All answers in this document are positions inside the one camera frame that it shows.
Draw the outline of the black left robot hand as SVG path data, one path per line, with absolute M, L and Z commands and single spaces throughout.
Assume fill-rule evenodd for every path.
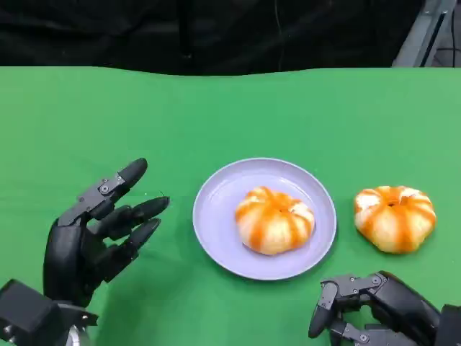
M 87 307 L 95 290 L 110 282 L 137 257 L 161 221 L 168 196 L 117 207 L 117 202 L 146 173 L 148 162 L 136 159 L 77 197 L 53 222 L 45 248 L 43 292 L 55 301 Z

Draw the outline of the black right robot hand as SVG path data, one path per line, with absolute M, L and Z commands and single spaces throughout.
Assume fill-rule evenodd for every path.
M 359 329 L 344 314 L 369 306 L 378 321 Z M 367 277 L 351 274 L 321 281 L 308 337 L 328 330 L 332 345 L 434 345 L 439 310 L 395 275 L 378 271 Z

